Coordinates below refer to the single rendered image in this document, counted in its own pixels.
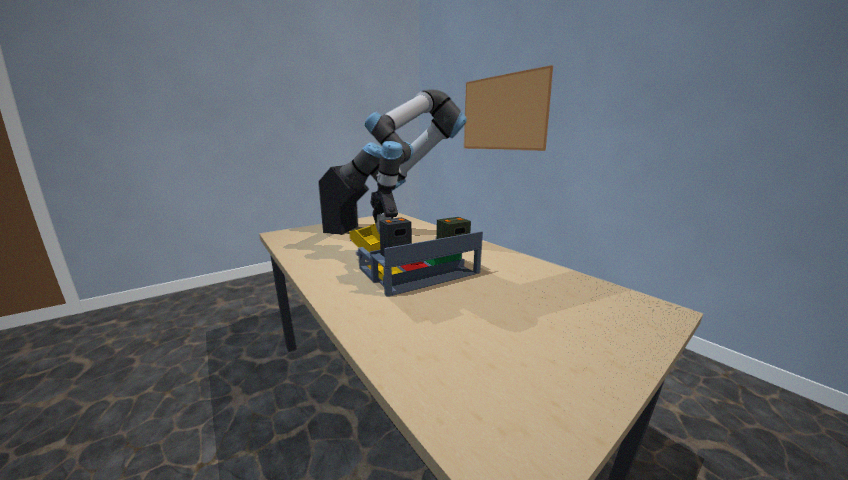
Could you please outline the yellow bin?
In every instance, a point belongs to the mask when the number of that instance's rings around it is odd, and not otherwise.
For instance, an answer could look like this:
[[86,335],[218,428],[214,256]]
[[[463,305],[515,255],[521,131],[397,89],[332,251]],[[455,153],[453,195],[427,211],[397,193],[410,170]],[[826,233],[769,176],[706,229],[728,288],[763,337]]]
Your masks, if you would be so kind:
[[376,225],[353,230],[350,232],[350,240],[359,248],[365,248],[370,251],[380,250],[380,234],[377,231]]

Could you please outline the grey metal shelf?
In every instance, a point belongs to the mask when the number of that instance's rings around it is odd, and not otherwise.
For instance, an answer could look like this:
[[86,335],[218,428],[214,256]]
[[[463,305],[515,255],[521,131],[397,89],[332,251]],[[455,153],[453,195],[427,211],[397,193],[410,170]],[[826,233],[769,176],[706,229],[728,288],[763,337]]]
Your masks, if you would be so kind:
[[[359,268],[384,286],[387,297],[480,273],[483,232],[411,243],[370,251],[359,247]],[[462,253],[474,251],[473,271],[464,266]],[[364,256],[362,256],[361,254]],[[461,259],[437,265],[426,260],[461,253]],[[365,258],[368,260],[365,262]],[[380,264],[379,264],[380,263]],[[384,270],[384,273],[383,273]]]

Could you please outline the green bin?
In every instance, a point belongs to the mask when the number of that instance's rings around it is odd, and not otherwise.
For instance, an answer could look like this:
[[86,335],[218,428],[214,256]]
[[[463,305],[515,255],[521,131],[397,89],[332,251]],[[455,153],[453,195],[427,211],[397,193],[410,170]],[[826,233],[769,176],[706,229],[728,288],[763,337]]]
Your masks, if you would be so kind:
[[451,261],[460,260],[460,259],[461,259],[461,253],[455,254],[455,255],[450,255],[450,256],[445,256],[445,257],[441,257],[441,258],[426,260],[426,262],[428,262],[429,264],[431,264],[433,266],[433,265],[442,264],[442,263],[451,262]]

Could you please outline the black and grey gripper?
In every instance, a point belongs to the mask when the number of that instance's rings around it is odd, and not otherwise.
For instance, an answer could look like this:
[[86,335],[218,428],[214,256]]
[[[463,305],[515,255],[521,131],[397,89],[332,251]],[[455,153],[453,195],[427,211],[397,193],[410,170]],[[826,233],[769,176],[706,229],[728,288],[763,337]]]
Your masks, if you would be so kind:
[[[378,186],[378,191],[372,192],[372,195],[371,195],[371,205],[374,208],[373,217],[374,217],[374,220],[375,220],[375,225],[376,225],[378,233],[380,234],[379,220],[384,220],[385,218],[386,219],[392,219],[394,217],[385,217],[384,216],[385,214],[382,214],[382,213],[384,213],[384,210],[383,210],[383,206],[382,206],[382,203],[381,203],[379,191],[380,191],[380,189],[393,190],[393,189],[395,189],[396,185],[389,187],[389,186],[383,186],[383,185],[379,184],[379,182],[377,182],[377,186]],[[380,188],[380,187],[382,187],[382,188]],[[373,202],[372,202],[372,200],[373,200]]]

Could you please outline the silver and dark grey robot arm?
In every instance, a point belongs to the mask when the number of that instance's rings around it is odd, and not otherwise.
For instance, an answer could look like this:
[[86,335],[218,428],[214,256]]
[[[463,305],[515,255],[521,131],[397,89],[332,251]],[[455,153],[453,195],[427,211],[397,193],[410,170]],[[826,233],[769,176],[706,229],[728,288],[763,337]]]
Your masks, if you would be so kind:
[[[444,92],[428,89],[419,92],[416,97],[382,117],[375,112],[366,119],[365,127],[383,144],[382,150],[377,144],[368,143],[351,162],[340,168],[340,176],[349,186],[361,189],[370,173],[379,184],[389,187],[396,185],[396,189],[406,182],[407,172],[433,147],[442,139],[453,138],[465,125],[463,123],[466,123],[467,118]],[[404,142],[395,130],[423,112],[433,116],[430,127],[412,144]],[[381,189],[379,192],[385,217],[398,215],[393,190]]]

